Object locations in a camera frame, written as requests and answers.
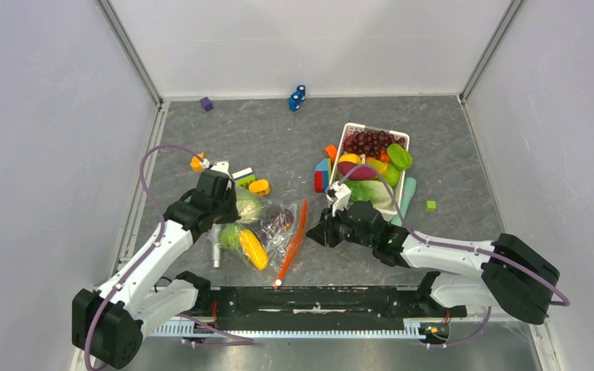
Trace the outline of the yellow fake starfruit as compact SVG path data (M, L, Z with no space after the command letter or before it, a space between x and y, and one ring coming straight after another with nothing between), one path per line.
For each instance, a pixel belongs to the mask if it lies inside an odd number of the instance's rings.
M388 168L388 163L382 162L376 158L366 158L366 164L374 168L379 174L385 175Z

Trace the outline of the purple fake sweet potato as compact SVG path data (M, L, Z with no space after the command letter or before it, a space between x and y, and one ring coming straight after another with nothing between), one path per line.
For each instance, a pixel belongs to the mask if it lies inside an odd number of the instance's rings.
M366 164L355 165L350 162L337 164L337 170L343 178L353 181L371 180L377 177L377 171Z

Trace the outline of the small dark purple fruit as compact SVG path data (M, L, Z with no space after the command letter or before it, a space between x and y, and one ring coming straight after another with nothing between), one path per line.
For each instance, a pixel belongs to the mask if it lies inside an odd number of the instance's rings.
M281 206L270 206L266 210L266 217L268 231L273 233L289 230L295 220L294 213Z

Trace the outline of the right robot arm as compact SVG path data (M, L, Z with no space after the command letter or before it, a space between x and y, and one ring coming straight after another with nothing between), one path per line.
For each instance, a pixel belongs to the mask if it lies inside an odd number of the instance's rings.
M424 268L415 303L425 315L457 306L499 307L511 317L542 324L551 306L569 300L557 288L558 269L522 239L462 241L425 235L384 219L369 202L324 209L306 236L324 247L346 241L369 247L390 267Z

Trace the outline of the small green fake fruit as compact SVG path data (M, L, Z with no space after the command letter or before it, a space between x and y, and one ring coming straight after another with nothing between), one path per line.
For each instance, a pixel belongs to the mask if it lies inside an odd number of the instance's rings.
M240 234L242 231L241 225L237 223L227 224L222 227L219 233L219 241L222 247L228 250L241 249Z

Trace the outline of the fake yellow corn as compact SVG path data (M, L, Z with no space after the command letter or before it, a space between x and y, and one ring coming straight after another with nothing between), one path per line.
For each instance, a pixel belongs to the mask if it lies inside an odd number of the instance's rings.
M243 229L239 234L239 242L254 267L263 271L268 266L269 259L261 241L251 230Z

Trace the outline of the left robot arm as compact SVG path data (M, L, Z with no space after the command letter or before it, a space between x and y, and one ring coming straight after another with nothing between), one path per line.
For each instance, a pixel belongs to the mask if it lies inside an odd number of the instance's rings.
M208 281L195 274L177 276L152 293L168 267L215 223L238 219L236 190L227 162L202 171L194 189L162 215L159 225L129 262L93 291L80 290L72 301L71 342L106 365L122 369L153 331L189 310L206 313L212 305Z

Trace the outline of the clear zip top bag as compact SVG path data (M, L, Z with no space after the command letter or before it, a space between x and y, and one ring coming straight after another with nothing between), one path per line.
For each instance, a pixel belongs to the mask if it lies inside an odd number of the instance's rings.
M253 271L276 273L271 283L276 288L292 244L303 232L308 203L267 199L240 186L235 191L238 218L209 232L213 266L220 267L225 254L236 257Z

